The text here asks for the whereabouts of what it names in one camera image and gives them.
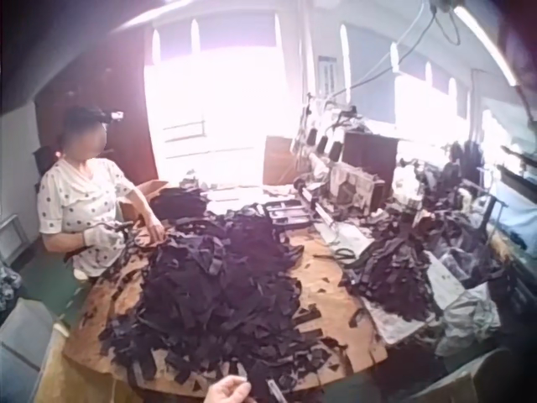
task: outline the polka dot shirt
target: polka dot shirt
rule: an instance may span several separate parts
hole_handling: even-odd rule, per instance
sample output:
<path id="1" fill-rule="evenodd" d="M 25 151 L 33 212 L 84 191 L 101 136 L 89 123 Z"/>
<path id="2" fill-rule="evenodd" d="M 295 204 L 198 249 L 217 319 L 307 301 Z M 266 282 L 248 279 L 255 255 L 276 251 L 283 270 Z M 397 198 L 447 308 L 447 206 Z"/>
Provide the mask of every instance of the polka dot shirt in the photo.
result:
<path id="1" fill-rule="evenodd" d="M 38 195 L 42 234 L 81 233 L 101 222 L 115 223 L 117 198 L 134 188 L 115 163 L 88 161 L 90 179 L 65 160 L 59 160 L 41 180 Z M 89 248 L 73 258 L 75 269 L 91 277 L 110 267 L 121 249 Z"/>

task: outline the glove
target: glove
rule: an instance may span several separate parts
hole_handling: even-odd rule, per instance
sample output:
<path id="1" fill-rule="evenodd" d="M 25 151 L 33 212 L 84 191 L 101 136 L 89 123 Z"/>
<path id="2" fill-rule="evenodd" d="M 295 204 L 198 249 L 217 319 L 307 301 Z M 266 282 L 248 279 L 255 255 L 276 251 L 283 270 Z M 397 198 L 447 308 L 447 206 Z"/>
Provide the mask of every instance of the glove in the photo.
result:
<path id="1" fill-rule="evenodd" d="M 125 238 L 122 233 L 106 228 L 103 225 L 88 228 L 84 231 L 83 236 L 86 246 L 99 246 L 108 249 L 118 249 L 125 246 Z"/>

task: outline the person's hand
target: person's hand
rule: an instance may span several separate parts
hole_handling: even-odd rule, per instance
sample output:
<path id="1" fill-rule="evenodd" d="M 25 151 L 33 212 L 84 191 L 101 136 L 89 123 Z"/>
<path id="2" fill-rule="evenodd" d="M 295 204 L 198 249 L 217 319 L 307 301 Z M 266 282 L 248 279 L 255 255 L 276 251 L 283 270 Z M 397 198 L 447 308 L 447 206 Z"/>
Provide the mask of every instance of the person's hand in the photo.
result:
<path id="1" fill-rule="evenodd" d="M 228 375 L 209 388 L 203 403 L 255 403 L 249 398 L 252 386 L 244 378 Z"/>
<path id="2" fill-rule="evenodd" d="M 125 245 L 125 238 L 121 232 L 114 231 L 104 225 L 96 225 L 88 228 L 82 234 L 85 246 L 99 246 L 101 248 L 122 248 Z"/>
<path id="3" fill-rule="evenodd" d="M 144 219 L 145 226 L 148 229 L 151 243 L 159 243 L 164 241 L 166 231 L 160 220 L 152 212 Z"/>

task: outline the cardboard sheet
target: cardboard sheet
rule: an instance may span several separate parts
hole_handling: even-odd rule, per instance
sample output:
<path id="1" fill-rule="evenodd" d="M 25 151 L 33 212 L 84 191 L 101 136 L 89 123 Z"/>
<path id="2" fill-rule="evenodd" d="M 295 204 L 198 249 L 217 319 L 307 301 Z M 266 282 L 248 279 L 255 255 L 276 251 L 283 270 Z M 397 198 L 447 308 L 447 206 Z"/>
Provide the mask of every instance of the cardboard sheet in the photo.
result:
<path id="1" fill-rule="evenodd" d="M 330 254 L 330 250 L 322 242 L 321 237 L 318 234 L 309 234 L 304 231 L 293 234 L 291 243 L 304 244 L 305 246 L 305 254 L 299 267 L 291 272 L 291 275 L 301 280 L 303 285 L 301 305 L 308 306 L 315 303 L 322 315 L 320 319 L 301 325 L 300 329 L 307 331 L 321 328 L 325 336 L 333 337 L 341 344 L 348 344 L 347 353 L 355 373 L 386 359 L 386 350 L 374 337 L 374 327 L 368 318 L 361 320 L 356 328 L 348 326 L 351 315 L 361 306 L 361 302 L 349 296 L 345 289 L 337 286 L 341 279 L 341 269 L 335 261 L 313 258 L 314 254 Z M 146 265 L 145 261 L 136 261 L 136 259 L 133 258 L 123 268 L 123 275 Z M 319 293 L 320 289 L 324 289 L 326 292 Z M 112 354 L 110 353 L 108 356 L 100 354 L 101 342 L 99 342 L 98 336 L 105 327 L 111 295 L 114 291 L 115 287 L 109 283 L 96 285 L 91 290 L 83 311 L 93 311 L 96 308 L 95 316 L 86 321 L 84 326 L 79 322 L 72 329 L 65 344 L 64 354 L 89 369 L 99 373 L 112 374 L 114 378 L 126 381 L 125 369 L 112 364 Z M 130 283 L 117 300 L 115 311 L 125 312 L 129 307 L 132 307 L 138 301 L 139 292 L 139 282 Z M 164 364 L 164 356 L 165 351 L 154 352 L 158 369 L 156 379 L 151 382 L 144 382 L 140 379 L 139 386 L 173 395 L 199 397 L 205 395 L 209 383 L 204 377 L 191 376 L 184 385 L 177 384 L 174 382 L 175 372 L 167 369 Z M 314 388 L 320 383 L 324 385 L 344 378 L 342 366 L 336 372 L 328 368 L 328 365 L 335 364 L 338 360 L 337 356 L 332 356 L 330 362 L 320 370 L 319 377 L 310 375 L 299 383 L 297 389 Z M 200 383 L 202 390 L 192 391 L 194 380 Z"/>

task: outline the fabric pile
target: fabric pile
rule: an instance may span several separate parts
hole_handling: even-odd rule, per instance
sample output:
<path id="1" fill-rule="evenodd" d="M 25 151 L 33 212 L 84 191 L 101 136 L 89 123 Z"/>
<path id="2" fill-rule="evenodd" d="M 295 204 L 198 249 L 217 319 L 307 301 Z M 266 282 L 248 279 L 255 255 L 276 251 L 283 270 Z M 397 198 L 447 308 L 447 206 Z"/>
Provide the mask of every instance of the fabric pile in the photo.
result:
<path id="1" fill-rule="evenodd" d="M 436 211 L 422 218 L 419 228 L 427 249 L 466 289 L 503 275 L 503 265 L 488 246 L 487 235 L 475 228 L 463 212 Z"/>
<path id="2" fill-rule="evenodd" d="M 13 304 L 22 282 L 18 273 L 0 263 L 0 313 L 6 311 Z"/>
<path id="3" fill-rule="evenodd" d="M 342 284 L 404 320 L 425 321 L 436 312 L 427 270 L 429 256 L 421 236 L 401 216 L 385 212 L 363 221 L 375 239 L 346 264 Z"/>
<path id="4" fill-rule="evenodd" d="M 159 220 L 176 220 L 183 217 L 203 217 L 209 200 L 197 187 L 170 187 L 160 191 L 150 205 Z"/>
<path id="5" fill-rule="evenodd" d="M 171 217 L 173 209 L 162 212 Z M 152 352 L 165 350 L 180 384 L 192 374 L 218 379 L 245 371 L 260 401 L 271 401 L 267 379 L 291 391 L 331 356 L 320 329 L 295 328 L 320 317 L 315 305 L 300 308 L 301 283 L 287 274 L 303 250 L 282 241 L 255 208 L 177 220 L 141 270 L 138 304 L 109 316 L 102 353 L 114 352 L 133 385 L 136 373 L 154 379 Z M 119 280 L 114 301 L 138 274 Z M 194 391 L 200 389 L 196 381 Z"/>

